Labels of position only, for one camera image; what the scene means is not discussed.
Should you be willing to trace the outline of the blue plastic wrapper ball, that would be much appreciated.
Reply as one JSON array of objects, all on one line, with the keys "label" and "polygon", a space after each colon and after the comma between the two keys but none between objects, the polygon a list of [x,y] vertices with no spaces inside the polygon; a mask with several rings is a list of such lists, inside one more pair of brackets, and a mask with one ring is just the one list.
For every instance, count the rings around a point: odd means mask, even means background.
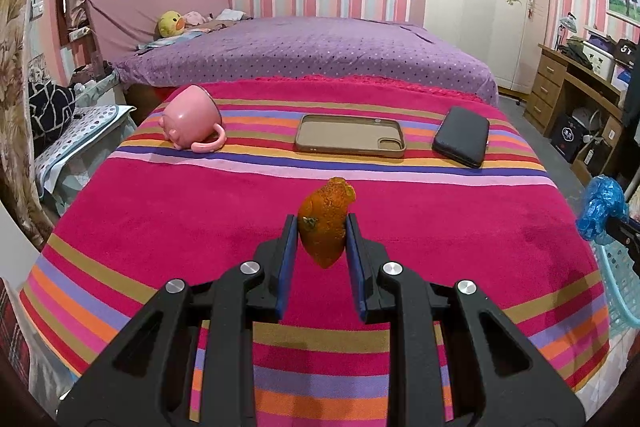
[{"label": "blue plastic wrapper ball", "polygon": [[613,242],[606,231],[606,224],[610,219],[627,222],[628,204],[620,184],[600,174],[586,187],[582,210],[576,220],[576,228],[585,241],[606,245]]}]

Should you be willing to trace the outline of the light blue plastic basket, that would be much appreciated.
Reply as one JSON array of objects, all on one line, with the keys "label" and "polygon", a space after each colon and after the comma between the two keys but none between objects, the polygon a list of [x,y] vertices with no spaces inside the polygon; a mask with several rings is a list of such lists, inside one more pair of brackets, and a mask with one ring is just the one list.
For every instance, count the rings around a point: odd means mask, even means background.
[{"label": "light blue plastic basket", "polygon": [[639,275],[628,249],[612,241],[591,244],[605,289],[610,335],[639,328]]}]

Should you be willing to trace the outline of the black box under desk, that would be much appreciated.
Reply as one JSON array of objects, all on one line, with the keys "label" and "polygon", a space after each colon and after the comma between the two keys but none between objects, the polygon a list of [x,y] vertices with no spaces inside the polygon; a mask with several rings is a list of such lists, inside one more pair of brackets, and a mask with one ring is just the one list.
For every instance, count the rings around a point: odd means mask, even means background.
[{"label": "black box under desk", "polygon": [[571,164],[585,145],[587,133],[587,129],[573,116],[560,115],[552,130],[551,145]]}]

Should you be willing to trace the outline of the white storage box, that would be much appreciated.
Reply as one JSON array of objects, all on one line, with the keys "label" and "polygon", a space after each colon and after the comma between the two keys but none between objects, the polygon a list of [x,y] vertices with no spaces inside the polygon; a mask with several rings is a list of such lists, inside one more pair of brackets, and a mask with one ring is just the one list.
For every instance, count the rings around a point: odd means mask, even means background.
[{"label": "white storage box", "polygon": [[582,43],[582,53],[588,58],[594,75],[606,82],[612,80],[615,61],[611,54],[587,41]]}]

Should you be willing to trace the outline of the wooden desk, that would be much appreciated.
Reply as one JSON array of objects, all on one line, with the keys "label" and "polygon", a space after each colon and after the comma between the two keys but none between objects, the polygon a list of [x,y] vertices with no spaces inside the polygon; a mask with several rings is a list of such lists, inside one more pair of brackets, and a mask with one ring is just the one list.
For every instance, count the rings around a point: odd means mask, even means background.
[{"label": "wooden desk", "polygon": [[524,117],[551,141],[560,115],[573,116],[588,131],[585,145],[570,164],[578,180],[588,184],[604,174],[614,178],[623,133],[620,91],[565,54],[543,46]]}]

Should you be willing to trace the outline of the black wallet pouch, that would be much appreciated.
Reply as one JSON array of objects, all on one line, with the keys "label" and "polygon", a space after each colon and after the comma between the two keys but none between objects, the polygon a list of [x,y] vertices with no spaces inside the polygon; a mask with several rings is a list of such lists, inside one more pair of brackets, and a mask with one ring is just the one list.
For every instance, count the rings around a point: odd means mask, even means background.
[{"label": "black wallet pouch", "polygon": [[440,124],[432,150],[473,169],[482,167],[489,135],[489,121],[480,114],[454,106]]}]

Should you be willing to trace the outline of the striped pink red blanket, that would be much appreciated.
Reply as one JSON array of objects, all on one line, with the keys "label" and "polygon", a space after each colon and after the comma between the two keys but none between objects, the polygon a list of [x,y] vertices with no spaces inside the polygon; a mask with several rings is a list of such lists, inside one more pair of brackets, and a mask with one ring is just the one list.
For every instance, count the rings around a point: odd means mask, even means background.
[{"label": "striped pink red blanket", "polygon": [[18,294],[81,374],[157,291],[204,283],[295,216],[288,307],[254,334],[263,426],[382,426],[388,330],[358,317],[343,253],[367,239],[429,281],[468,279],[574,390],[608,356],[604,289],[574,213],[498,108],[374,78],[209,83],[227,141],[179,150],[154,109],[102,162]]}]

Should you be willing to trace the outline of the floral curtain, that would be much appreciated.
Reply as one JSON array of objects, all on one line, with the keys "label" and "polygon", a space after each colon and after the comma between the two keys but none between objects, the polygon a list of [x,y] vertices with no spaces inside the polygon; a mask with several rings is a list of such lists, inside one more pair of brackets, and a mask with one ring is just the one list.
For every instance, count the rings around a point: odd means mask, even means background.
[{"label": "floral curtain", "polygon": [[27,0],[1,0],[1,202],[26,239],[42,249],[53,225],[35,179],[24,52]]}]

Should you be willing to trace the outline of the patterned white cloth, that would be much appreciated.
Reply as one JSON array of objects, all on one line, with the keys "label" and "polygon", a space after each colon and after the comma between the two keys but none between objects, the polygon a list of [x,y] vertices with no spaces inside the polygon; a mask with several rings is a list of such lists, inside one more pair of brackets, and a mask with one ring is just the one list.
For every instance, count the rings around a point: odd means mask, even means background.
[{"label": "patterned white cloth", "polygon": [[75,110],[70,125],[47,150],[36,158],[35,176],[38,195],[54,194],[64,169],[74,161],[95,166],[105,159],[136,130],[131,105],[93,105]]}]

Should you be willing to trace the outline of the tan phone case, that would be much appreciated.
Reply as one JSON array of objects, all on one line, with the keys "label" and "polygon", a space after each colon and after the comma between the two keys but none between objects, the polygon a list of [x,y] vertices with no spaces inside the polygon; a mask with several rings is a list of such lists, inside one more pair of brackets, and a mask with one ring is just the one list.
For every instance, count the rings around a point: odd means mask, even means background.
[{"label": "tan phone case", "polygon": [[398,121],[378,117],[307,114],[299,121],[299,152],[401,158],[407,147]]}]

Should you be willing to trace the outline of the pink ceramic mug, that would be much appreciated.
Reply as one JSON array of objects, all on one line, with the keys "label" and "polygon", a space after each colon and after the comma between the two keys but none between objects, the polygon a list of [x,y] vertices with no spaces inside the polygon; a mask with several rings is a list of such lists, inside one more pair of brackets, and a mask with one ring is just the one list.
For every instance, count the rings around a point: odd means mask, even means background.
[{"label": "pink ceramic mug", "polygon": [[163,109],[158,124],[176,150],[214,153],[227,142],[220,110],[201,86],[179,92]]}]

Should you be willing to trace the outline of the yellow duck plush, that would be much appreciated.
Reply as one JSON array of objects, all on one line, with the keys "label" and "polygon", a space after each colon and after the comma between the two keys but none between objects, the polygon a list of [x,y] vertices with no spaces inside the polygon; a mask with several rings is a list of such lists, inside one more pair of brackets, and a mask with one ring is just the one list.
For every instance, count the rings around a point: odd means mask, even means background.
[{"label": "yellow duck plush", "polygon": [[165,12],[157,22],[157,33],[162,38],[177,37],[183,34],[186,23],[176,11]]}]

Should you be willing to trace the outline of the pink headboard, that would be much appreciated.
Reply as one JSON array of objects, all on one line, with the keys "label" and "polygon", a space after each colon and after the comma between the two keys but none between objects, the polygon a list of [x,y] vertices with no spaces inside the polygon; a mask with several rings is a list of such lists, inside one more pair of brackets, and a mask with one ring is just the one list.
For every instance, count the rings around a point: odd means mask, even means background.
[{"label": "pink headboard", "polygon": [[229,0],[85,0],[96,49],[107,62],[134,54],[138,44],[152,41],[167,11],[218,15],[230,6]]}]

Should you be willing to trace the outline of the purple dotted bedspread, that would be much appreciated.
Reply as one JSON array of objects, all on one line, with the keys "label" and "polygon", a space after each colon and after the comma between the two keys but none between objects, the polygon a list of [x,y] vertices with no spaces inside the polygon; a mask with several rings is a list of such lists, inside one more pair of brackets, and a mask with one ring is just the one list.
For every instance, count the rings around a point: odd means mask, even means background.
[{"label": "purple dotted bedspread", "polygon": [[381,77],[498,103],[489,67],[420,26],[356,18],[273,17],[150,46],[114,58],[125,84],[190,83],[320,75]]}]

